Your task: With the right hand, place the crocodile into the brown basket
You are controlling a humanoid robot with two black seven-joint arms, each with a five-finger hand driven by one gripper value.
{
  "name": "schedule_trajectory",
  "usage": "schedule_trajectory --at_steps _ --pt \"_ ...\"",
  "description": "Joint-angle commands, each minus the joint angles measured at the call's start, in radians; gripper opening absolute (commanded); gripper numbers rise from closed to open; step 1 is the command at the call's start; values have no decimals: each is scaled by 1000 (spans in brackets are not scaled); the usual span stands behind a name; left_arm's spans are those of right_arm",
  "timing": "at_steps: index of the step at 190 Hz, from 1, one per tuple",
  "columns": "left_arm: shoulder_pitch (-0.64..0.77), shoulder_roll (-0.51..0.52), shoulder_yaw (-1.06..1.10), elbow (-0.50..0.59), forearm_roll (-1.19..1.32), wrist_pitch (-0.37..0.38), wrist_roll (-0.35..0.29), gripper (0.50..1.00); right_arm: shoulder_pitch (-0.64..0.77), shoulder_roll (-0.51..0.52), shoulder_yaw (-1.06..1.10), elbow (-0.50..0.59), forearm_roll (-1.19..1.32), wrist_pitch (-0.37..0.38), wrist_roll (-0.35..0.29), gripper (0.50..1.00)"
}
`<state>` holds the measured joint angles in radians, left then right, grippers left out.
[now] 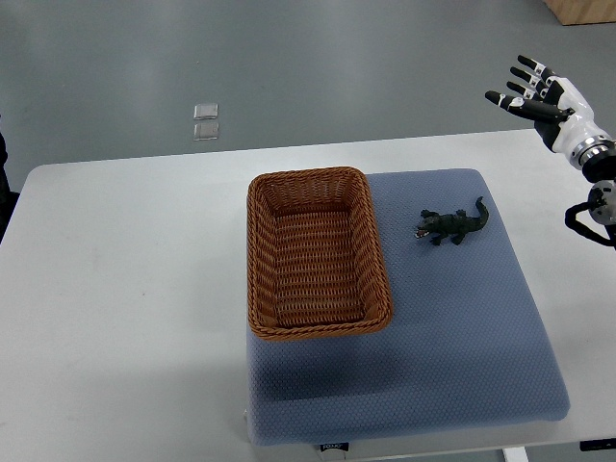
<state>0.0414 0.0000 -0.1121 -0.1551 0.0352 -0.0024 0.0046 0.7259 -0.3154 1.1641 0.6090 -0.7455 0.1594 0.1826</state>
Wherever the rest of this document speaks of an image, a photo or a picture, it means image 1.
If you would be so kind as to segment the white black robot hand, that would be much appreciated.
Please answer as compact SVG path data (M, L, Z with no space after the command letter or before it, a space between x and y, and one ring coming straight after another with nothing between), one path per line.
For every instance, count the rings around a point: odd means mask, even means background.
M615 154L615 141L595 123L594 111L572 82L532 58L520 55L507 82L512 95L488 90L485 98L533 122L544 145L581 169L592 159Z

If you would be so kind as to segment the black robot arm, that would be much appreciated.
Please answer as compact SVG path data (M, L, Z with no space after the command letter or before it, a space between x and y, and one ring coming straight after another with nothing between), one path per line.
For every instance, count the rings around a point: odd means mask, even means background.
M592 188L585 201L566 210L565 225L589 241L615 248L615 143L589 138L574 151L574 160ZM578 219L582 212L600 224L607 236L582 223Z

